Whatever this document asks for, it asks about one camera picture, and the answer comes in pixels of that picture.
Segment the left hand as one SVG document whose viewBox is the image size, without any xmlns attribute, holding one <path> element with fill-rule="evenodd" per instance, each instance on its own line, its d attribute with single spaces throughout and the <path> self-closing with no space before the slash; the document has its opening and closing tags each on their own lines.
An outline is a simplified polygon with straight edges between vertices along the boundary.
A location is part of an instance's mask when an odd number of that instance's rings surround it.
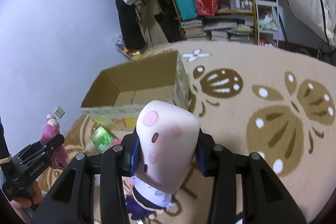
<svg viewBox="0 0 336 224">
<path fill-rule="evenodd" d="M 22 209 L 22 208 L 30 207 L 32 204 L 37 205 L 43 200 L 42 191 L 37 181 L 34 181 L 31 186 L 34 192 L 32 200 L 29 198 L 24 198 L 24 197 L 15 197 L 13 198 L 12 201 L 10 201 L 10 204 L 13 208 Z"/>
</svg>

